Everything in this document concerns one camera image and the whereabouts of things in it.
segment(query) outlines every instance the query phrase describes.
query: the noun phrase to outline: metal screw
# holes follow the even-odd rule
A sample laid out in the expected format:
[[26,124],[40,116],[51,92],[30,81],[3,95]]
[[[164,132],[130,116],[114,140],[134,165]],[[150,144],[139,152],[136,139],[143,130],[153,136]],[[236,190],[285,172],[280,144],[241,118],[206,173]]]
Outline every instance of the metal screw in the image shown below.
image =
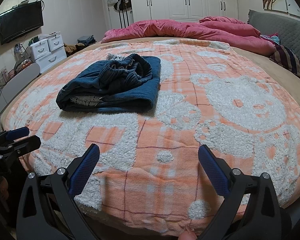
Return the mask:
[[270,175],[268,173],[263,173],[262,174],[262,177],[264,177],[265,179],[269,179],[270,178]]
[[61,169],[59,169],[59,170],[57,171],[57,173],[58,173],[59,175],[65,174],[65,172],[66,172],[66,169],[64,169],[64,168],[61,168]]
[[28,174],[28,178],[29,178],[29,179],[33,179],[34,176],[35,176],[35,173],[34,173],[34,172],[31,172],[31,173]]
[[233,169],[232,170],[232,173],[234,174],[234,175],[240,175],[241,174],[241,171],[239,170],[239,169]]

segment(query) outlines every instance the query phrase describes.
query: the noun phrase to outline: tan bed sheet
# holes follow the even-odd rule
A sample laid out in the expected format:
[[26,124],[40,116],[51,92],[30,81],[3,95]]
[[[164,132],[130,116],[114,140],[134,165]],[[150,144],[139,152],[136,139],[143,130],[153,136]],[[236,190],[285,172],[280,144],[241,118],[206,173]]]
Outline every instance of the tan bed sheet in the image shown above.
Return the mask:
[[[106,45],[110,45],[110,44],[116,44],[116,43],[122,43],[122,42],[138,42],[138,41],[165,41],[168,39],[181,39],[181,38],[167,38],[167,37],[155,37],[155,38],[140,38],[140,39],[132,39],[132,40],[125,40],[125,41],[112,41],[109,43],[97,43],[94,44],[92,46],[89,46],[77,53],[75,53],[74,55],[72,55],[71,57],[68,57],[65,60],[62,60],[61,62],[59,62],[58,64],[56,64],[53,68],[51,68],[49,71],[45,72],[44,74],[42,74],[41,76],[39,76],[38,78],[36,78],[33,82],[31,82],[10,104],[9,106],[6,108],[6,110],[3,112],[2,116],[1,116],[1,125],[3,124],[3,121],[6,119],[7,114],[9,113],[11,106],[13,106],[13,104],[29,89],[29,87],[32,86],[32,84],[34,82],[36,82],[39,78],[41,78],[42,76],[44,76],[46,73],[50,72],[51,70],[55,69],[56,67],[58,67],[59,65],[63,64],[66,60],[71,59],[72,57],[84,52],[84,51],[88,51],[88,50],[92,50],[92,49],[96,49],[98,47],[101,46],[106,46]],[[275,81],[277,81],[283,88],[285,88],[285,90],[288,91],[288,93],[294,98],[294,100],[298,103],[298,105],[300,106],[300,79],[295,76],[294,74],[292,74],[289,70],[284,69],[283,67],[277,65],[276,63],[272,62],[271,60],[269,60],[267,57],[243,50],[243,49],[239,49],[239,48],[234,48],[232,47],[232,49],[234,49],[234,51],[236,53],[238,53],[241,56],[244,56],[248,59],[250,59],[253,63],[255,63],[256,65],[258,65],[259,67],[261,67],[264,71],[266,71],[266,73],[272,77]]]

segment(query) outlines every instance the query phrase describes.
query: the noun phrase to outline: orange blanket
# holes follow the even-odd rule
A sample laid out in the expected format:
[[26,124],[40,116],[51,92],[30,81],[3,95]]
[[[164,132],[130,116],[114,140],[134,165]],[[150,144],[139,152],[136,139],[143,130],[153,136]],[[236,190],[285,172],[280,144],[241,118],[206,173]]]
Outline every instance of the orange blanket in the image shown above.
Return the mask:
[[[160,57],[155,109],[144,115],[61,111],[55,99],[62,86],[108,53]],[[201,144],[245,174],[268,172],[282,206],[300,196],[300,107],[225,43],[184,39],[85,51],[16,101],[4,127],[25,125],[42,139],[25,159],[39,175],[67,167],[98,144],[100,161],[75,200],[88,215],[107,213],[129,227],[178,236],[185,225],[196,233],[208,225],[223,198],[198,163]]]

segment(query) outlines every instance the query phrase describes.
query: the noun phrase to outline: gray headboard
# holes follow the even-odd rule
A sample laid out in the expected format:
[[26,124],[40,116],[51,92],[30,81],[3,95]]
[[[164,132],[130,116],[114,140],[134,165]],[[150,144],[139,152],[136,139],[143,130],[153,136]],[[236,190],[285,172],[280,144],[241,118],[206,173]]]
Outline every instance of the gray headboard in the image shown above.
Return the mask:
[[273,13],[250,10],[248,23],[264,35],[278,33],[281,45],[292,49],[300,59],[300,21]]

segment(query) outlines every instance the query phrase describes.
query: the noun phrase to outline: blue gripper pad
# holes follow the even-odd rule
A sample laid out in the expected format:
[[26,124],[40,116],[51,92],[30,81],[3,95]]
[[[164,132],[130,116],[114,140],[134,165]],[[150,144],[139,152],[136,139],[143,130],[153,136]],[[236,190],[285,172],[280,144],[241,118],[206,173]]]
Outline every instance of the blue gripper pad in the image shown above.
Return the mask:
[[227,197],[230,194],[228,178],[219,167],[215,156],[213,156],[208,146],[200,146],[198,157],[202,168],[206,172],[217,194]]
[[69,194],[72,198],[82,193],[100,158],[98,145],[91,145],[87,152],[83,155],[83,160],[70,178]]
[[11,130],[7,132],[6,140],[7,141],[14,141],[23,137],[28,136],[30,133],[27,127],[22,127],[19,129]]

